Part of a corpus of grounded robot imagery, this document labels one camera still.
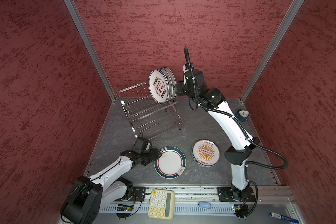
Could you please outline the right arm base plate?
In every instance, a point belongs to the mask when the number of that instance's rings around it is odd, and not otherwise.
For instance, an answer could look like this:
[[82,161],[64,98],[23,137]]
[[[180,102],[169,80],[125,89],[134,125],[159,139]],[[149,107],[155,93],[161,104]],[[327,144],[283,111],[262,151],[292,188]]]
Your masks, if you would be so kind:
[[244,190],[235,187],[217,187],[220,202],[254,202],[256,200],[253,189],[247,186]]

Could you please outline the stainless steel dish rack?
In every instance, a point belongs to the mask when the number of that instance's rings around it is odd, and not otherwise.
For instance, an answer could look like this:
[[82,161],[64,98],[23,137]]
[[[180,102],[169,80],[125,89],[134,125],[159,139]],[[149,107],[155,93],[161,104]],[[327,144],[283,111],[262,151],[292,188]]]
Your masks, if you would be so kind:
[[117,96],[135,137],[152,140],[175,128],[182,129],[177,110],[180,97],[160,104],[154,100],[145,82],[119,90]]

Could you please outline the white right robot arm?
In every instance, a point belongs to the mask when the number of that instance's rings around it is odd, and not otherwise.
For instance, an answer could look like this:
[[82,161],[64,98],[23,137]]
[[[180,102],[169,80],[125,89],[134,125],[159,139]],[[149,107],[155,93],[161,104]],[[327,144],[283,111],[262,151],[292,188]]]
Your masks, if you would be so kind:
[[253,137],[240,125],[222,93],[217,88],[207,88],[202,71],[193,69],[193,73],[192,76],[188,68],[183,67],[184,80],[177,83],[177,94],[186,95],[196,103],[192,110],[200,107],[208,112],[228,136],[231,146],[224,157],[231,165],[231,197],[235,201],[243,201],[250,194],[247,160],[254,149],[250,142]]

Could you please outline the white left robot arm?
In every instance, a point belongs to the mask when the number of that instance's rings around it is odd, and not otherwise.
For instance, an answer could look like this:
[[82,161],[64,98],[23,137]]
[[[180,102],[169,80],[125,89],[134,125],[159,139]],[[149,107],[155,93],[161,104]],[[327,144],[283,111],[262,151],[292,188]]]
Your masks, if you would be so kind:
[[161,157],[162,153],[148,139],[138,137],[133,147],[121,152],[111,165],[94,175],[82,175],[75,180],[61,207],[61,220],[73,224],[93,223],[102,204],[131,198],[133,183],[123,178],[123,174]]

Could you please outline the red green rimmed plate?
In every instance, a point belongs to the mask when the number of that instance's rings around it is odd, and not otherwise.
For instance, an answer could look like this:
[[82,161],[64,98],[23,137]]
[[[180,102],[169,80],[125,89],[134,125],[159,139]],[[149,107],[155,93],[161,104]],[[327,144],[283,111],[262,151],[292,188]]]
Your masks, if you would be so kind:
[[162,156],[154,162],[157,174],[165,179],[175,179],[183,174],[187,160],[184,153],[173,146],[160,150]]

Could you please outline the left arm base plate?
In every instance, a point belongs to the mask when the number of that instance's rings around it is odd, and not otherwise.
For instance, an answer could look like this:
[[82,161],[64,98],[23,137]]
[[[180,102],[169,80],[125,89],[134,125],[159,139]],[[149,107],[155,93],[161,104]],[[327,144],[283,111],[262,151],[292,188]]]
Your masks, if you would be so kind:
[[129,202],[133,202],[134,200],[144,201],[145,192],[146,192],[146,187],[142,187],[142,186],[128,187],[125,200]]

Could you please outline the orange patterned plate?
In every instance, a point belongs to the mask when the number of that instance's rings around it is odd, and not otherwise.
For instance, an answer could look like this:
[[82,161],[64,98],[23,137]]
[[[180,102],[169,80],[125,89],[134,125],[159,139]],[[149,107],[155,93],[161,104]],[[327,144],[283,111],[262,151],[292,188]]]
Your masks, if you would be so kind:
[[206,139],[198,140],[192,146],[192,157],[195,163],[202,167],[213,167],[220,159],[220,150],[217,145]]

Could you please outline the red character text plate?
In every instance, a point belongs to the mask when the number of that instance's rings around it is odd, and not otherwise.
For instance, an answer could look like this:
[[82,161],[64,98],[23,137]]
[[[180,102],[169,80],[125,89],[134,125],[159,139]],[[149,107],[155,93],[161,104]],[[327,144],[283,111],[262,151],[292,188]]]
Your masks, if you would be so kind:
[[153,99],[160,104],[168,100],[168,81],[166,76],[160,70],[153,70],[150,73],[148,87]]

